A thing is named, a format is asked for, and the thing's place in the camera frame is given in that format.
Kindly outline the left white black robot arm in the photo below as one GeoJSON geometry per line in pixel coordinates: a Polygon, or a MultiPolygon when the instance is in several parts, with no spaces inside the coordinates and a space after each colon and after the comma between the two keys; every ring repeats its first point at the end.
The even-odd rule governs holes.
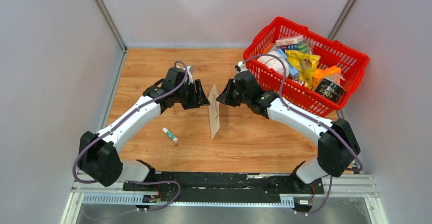
{"type": "Polygon", "coordinates": [[[179,63],[176,61],[166,77],[148,87],[115,122],[96,133],[86,131],[80,137],[79,154],[72,167],[77,182],[112,185],[123,171],[119,153],[147,123],[176,103],[184,110],[210,105],[200,80],[193,79],[193,67],[183,65],[180,68],[179,63]]]}

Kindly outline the cream paper envelope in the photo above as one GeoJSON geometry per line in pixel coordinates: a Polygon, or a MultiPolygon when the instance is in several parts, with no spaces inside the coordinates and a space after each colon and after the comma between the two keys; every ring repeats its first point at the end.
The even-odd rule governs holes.
{"type": "Polygon", "coordinates": [[[208,96],[208,100],[210,102],[208,111],[209,111],[209,125],[210,125],[211,139],[214,139],[215,135],[217,134],[220,128],[220,111],[219,111],[220,103],[217,102],[218,95],[219,94],[217,91],[216,84],[214,84],[208,96]]]}

